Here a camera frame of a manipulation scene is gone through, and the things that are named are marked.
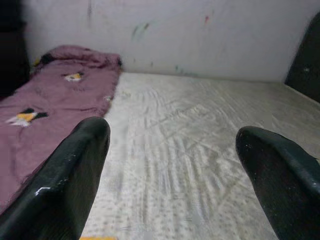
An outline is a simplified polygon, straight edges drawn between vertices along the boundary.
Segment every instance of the mauve cloth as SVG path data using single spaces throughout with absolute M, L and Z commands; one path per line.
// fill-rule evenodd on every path
M 54 61 L 38 66 L 26 85 L 0 102 L 0 213 L 81 120 L 107 112 L 118 84 L 117 54 L 71 45 L 49 54 Z M 78 72 L 83 73 L 80 81 L 65 80 Z M 28 108 L 48 117 L 27 127 L 6 122 Z

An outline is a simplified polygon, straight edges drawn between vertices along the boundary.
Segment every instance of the mattress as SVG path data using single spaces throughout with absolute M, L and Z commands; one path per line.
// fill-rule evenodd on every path
M 320 105 L 281 83 L 123 73 L 110 149 L 82 235 L 276 240 L 235 151 L 243 126 L 320 156 Z

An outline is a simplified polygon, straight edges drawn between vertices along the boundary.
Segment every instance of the white mattress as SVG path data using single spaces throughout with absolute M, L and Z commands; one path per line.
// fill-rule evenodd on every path
M 123 73 L 105 118 L 111 144 L 86 237 L 276 240 L 237 131 L 263 127 L 320 156 L 320 106 L 279 83 Z

